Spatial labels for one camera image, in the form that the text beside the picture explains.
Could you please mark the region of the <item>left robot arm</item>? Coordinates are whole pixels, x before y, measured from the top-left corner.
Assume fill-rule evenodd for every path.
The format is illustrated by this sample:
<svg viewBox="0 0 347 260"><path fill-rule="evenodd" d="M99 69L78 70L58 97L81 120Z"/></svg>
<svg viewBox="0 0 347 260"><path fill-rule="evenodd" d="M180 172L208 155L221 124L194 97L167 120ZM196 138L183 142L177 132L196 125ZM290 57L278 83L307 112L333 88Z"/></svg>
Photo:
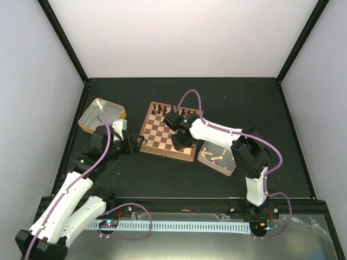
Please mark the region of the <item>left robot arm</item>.
<svg viewBox="0 0 347 260"><path fill-rule="evenodd" d="M81 207L81 198L105 172L110 160L140 151L142 135L128 134L126 120L98 126L90 145L74 160L60 190L29 230L19 230L15 242L22 259L65 259L80 233L98 216L111 216L117 204L114 194L99 190Z"/></svg>

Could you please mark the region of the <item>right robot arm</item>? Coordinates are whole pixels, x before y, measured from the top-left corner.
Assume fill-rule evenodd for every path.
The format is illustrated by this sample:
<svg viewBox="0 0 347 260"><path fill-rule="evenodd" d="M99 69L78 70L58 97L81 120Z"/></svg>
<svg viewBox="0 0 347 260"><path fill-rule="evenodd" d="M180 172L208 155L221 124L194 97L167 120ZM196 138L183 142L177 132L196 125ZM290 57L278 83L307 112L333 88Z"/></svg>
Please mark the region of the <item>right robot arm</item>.
<svg viewBox="0 0 347 260"><path fill-rule="evenodd" d="M193 147L199 140L204 140L231 152L235 168L245 176L248 215L260 218L266 212L264 202L268 197L266 173L270 154L259 137L242 129L218 125L197 114L184 117L169 112L163 122L174 131L171 139L176 150Z"/></svg>

